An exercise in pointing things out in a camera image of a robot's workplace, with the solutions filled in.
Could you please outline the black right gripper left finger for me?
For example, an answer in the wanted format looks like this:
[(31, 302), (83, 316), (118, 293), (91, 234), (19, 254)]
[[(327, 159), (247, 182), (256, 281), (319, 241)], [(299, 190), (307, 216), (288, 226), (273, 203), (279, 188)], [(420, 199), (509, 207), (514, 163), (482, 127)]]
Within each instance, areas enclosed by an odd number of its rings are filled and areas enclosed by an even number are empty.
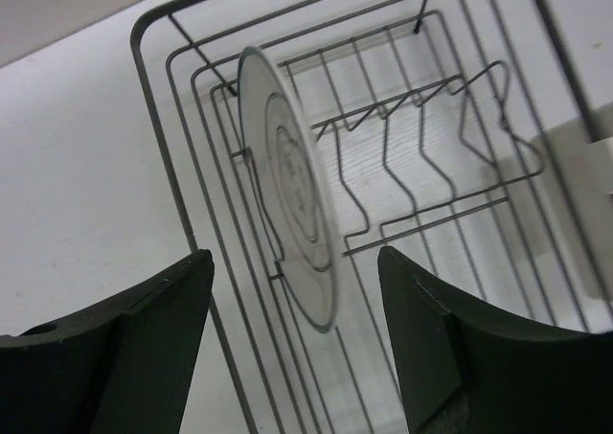
[(212, 254), (200, 249), (87, 308), (2, 336), (2, 432), (179, 432), (212, 286)]

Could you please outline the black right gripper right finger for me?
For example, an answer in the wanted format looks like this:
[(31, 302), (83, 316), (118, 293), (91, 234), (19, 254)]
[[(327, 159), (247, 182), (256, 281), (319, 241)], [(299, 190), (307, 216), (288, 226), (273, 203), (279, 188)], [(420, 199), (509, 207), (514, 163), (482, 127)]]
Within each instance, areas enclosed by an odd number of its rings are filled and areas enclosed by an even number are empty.
[(413, 433), (608, 433), (612, 335), (550, 326), (437, 278), (394, 247), (378, 278)]

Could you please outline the white plate with grey rings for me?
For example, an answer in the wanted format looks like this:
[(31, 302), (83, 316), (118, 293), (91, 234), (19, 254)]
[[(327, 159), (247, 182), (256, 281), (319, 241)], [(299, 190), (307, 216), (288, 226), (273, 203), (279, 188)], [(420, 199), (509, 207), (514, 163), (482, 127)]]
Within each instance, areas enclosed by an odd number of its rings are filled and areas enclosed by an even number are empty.
[(239, 55), (238, 119), (274, 260), (308, 323), (327, 333), (338, 311), (341, 261), (331, 186), (301, 102), (257, 46)]

